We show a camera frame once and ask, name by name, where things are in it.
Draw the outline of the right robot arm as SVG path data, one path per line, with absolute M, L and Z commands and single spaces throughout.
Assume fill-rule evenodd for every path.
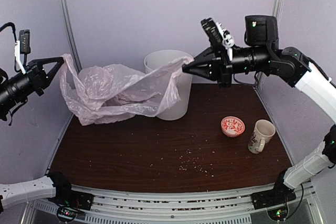
M 307 95 L 326 115 L 335 120 L 335 84 L 309 57 L 295 47 L 279 48 L 277 19 L 267 15 L 245 17 L 246 47 L 239 47 L 227 30 L 211 18 L 201 21 L 210 47 L 182 67 L 184 73 L 230 87 L 237 73 L 262 72 L 280 77 Z M 255 209 L 285 204 L 296 198 L 294 190 L 307 179 L 335 165 L 335 127 L 314 151 L 298 164 L 283 170 L 270 190 L 253 193 Z

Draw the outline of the translucent pink plastic bag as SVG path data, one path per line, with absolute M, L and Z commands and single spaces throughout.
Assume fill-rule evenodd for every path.
M 72 56 L 64 54 L 60 90 L 81 125 L 109 124 L 136 115 L 155 117 L 164 85 L 154 72 L 143 73 L 121 64 L 89 67 L 79 73 Z

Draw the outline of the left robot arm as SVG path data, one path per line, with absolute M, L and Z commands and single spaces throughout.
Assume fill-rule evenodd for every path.
M 1 122 L 1 222 L 5 216 L 19 216 L 15 210 L 36 199 L 56 197 L 64 205 L 76 199 L 73 190 L 56 187 L 46 175 L 71 117 L 59 84 L 64 70 L 44 95 L 33 94 L 14 115 L 12 125 Z

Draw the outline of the white plastic trash bin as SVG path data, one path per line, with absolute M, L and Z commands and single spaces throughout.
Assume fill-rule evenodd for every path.
M 159 50 L 144 58 L 145 72 L 154 72 L 159 84 L 164 85 L 159 103 L 159 119 L 174 121 L 182 118 L 188 110 L 192 75 L 182 72 L 182 65 L 193 61 L 193 56 L 179 50 Z

